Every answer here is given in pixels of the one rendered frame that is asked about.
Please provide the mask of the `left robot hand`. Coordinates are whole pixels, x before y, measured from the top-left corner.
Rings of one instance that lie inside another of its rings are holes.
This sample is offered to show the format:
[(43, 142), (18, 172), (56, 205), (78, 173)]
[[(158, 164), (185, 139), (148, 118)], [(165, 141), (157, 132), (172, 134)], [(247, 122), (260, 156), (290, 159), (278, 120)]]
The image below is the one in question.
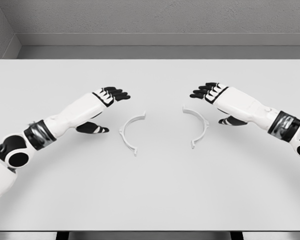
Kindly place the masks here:
[(100, 115), (103, 110), (115, 102), (128, 100), (130, 96), (122, 89), (104, 87), (94, 92), (85, 94), (83, 97), (67, 106), (61, 116), (65, 118), (69, 127), (75, 128), (79, 133), (100, 134), (107, 133), (109, 129), (99, 126), (90, 119)]

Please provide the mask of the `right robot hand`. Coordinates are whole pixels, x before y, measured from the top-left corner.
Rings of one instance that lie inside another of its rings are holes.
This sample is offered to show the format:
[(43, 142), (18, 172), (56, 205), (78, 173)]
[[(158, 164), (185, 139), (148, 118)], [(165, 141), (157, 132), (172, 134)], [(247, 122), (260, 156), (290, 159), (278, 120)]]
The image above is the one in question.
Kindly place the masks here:
[(257, 111), (261, 103), (234, 87), (208, 82), (194, 90), (190, 97), (205, 100), (221, 112), (228, 114), (228, 117), (218, 121), (219, 124), (241, 126), (249, 122), (257, 123), (259, 120)]

